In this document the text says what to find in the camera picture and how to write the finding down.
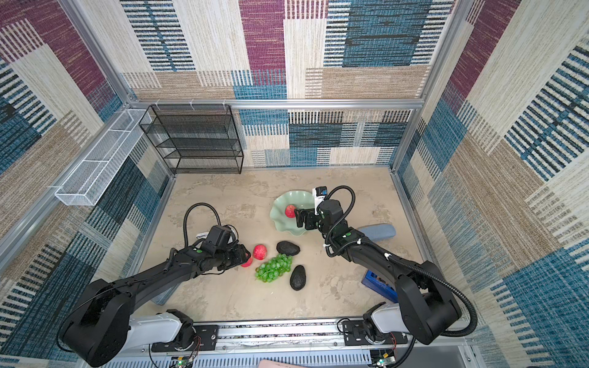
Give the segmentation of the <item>red fake fruit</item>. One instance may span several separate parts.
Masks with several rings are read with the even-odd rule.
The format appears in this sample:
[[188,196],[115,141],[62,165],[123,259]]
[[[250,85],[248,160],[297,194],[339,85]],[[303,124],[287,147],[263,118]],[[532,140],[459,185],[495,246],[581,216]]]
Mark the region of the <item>red fake fruit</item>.
[[253,263],[253,259],[254,259],[253,257],[250,257],[245,263],[242,264],[242,267],[243,268],[250,267],[252,265],[252,263]]

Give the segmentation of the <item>red fake peach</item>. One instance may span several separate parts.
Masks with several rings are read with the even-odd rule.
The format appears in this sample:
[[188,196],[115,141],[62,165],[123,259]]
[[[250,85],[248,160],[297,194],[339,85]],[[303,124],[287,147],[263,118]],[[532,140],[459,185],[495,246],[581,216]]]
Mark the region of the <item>red fake peach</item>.
[[253,249],[253,257],[257,260],[264,260],[266,259],[268,254],[268,249],[266,248],[265,245],[256,245],[256,247],[254,247]]

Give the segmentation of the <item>red fake apple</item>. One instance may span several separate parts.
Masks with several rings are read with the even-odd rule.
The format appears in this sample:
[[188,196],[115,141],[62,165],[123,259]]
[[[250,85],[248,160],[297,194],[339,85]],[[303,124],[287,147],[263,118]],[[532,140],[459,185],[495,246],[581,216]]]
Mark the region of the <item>red fake apple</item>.
[[287,205],[285,208],[285,215],[290,219],[294,219],[296,217],[296,210],[297,207],[295,205]]

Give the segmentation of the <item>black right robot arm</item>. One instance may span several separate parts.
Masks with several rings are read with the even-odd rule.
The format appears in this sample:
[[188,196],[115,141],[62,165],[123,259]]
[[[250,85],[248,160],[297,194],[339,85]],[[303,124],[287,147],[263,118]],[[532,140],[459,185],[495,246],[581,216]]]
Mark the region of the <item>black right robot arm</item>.
[[362,265],[394,288],[397,303],[369,314],[369,325],[379,333],[404,332],[428,345],[439,336],[465,337],[475,330],[472,304],[443,279],[434,263],[410,262],[380,247],[348,225],[337,200],[325,200],[316,209],[296,209],[294,214],[297,227],[320,231],[329,257]]

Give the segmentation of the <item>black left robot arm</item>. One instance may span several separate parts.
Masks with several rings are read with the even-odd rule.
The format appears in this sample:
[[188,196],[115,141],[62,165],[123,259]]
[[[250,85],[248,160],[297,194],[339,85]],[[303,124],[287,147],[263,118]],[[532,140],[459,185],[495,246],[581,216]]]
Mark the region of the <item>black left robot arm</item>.
[[98,279],[88,285],[58,328],[57,341],[92,367],[99,367],[124,349],[131,315],[168,289],[217,268],[225,271],[251,258],[244,245],[211,255],[198,248],[172,251],[159,265],[115,282]]

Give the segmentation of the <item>green fake grape bunch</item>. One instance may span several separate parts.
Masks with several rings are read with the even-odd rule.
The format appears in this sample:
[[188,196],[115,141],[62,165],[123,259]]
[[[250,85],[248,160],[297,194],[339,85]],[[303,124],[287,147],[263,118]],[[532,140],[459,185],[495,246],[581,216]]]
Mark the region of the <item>green fake grape bunch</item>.
[[292,270],[293,257],[279,254],[256,268],[256,280],[269,283],[288,274]]

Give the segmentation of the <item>dark fake avocado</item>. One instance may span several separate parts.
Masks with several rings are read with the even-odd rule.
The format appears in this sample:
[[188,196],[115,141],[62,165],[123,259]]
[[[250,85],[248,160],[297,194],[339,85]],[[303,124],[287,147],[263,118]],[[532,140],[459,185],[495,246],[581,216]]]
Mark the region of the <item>dark fake avocado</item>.
[[279,254],[286,256],[296,256],[300,253],[301,249],[298,245],[288,242],[281,241],[276,245],[276,250]]
[[297,265],[291,273],[289,284],[291,289],[294,291],[302,290],[307,283],[307,276],[305,267],[303,265]]

